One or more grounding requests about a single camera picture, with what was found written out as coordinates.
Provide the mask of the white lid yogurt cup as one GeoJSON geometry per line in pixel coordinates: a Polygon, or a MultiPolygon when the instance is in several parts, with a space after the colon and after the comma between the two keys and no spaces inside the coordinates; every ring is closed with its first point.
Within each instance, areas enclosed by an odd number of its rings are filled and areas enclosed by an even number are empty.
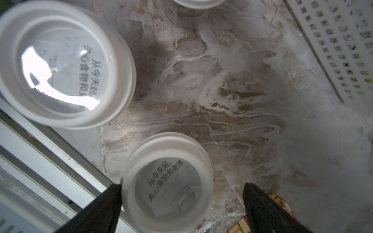
{"type": "Polygon", "coordinates": [[[207,152],[193,138],[165,132],[141,142],[125,162],[121,200],[140,233],[184,233],[204,217],[213,194],[207,152]]]}
{"type": "Polygon", "coordinates": [[[30,120],[100,127],[130,104],[136,81],[123,37],[88,10],[29,1],[1,14],[1,95],[30,120]]]}
{"type": "Polygon", "coordinates": [[[224,2],[224,0],[163,0],[166,18],[179,28],[196,26],[204,12],[224,2]]]}

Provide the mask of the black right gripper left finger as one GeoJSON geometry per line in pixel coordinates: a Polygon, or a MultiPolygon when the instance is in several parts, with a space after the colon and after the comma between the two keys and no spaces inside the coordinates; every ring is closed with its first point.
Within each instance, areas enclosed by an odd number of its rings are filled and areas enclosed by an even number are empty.
{"type": "Polygon", "coordinates": [[[113,233],[121,212],[121,185],[112,184],[57,233],[113,233]]]}

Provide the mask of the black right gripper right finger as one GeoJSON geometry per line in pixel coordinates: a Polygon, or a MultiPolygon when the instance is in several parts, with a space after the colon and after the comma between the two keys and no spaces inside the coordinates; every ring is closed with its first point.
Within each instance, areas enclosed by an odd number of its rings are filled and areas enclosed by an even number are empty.
{"type": "Polygon", "coordinates": [[[246,183],[243,201],[249,228],[253,233],[309,233],[289,213],[275,203],[265,192],[253,183],[246,183]]]}

